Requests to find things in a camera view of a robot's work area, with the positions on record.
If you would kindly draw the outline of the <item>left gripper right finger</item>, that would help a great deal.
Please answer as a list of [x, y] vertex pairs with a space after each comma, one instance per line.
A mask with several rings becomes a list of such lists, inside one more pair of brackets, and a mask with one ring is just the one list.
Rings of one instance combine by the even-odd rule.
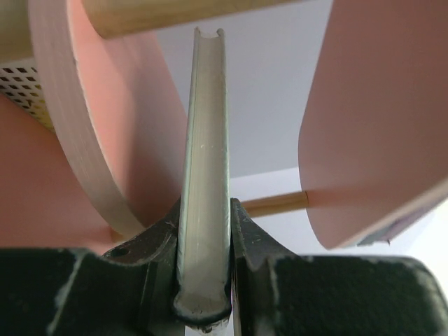
[[418, 260], [296, 255], [231, 201], [236, 335], [441, 335], [443, 293]]

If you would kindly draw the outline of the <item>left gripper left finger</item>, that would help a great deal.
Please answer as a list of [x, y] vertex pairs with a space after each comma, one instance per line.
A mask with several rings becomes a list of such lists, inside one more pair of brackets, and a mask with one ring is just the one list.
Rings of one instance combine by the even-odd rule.
[[1, 250], [2, 335], [183, 335], [172, 311], [180, 206], [129, 241]]

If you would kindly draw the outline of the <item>grey book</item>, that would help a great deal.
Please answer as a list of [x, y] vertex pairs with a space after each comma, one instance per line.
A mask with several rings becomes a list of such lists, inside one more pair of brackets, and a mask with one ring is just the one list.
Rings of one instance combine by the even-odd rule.
[[230, 314], [230, 217], [225, 32], [195, 29], [174, 298], [190, 326]]

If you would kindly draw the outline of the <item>blue 143-Storey Treehouse book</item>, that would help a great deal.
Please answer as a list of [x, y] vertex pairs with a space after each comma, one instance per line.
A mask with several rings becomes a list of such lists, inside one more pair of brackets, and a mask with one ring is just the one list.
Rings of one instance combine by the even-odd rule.
[[389, 242], [392, 238], [406, 230], [410, 225], [421, 217], [419, 212], [411, 213], [403, 216], [390, 224], [388, 227], [382, 228], [361, 240], [357, 246], [369, 246], [376, 242]]

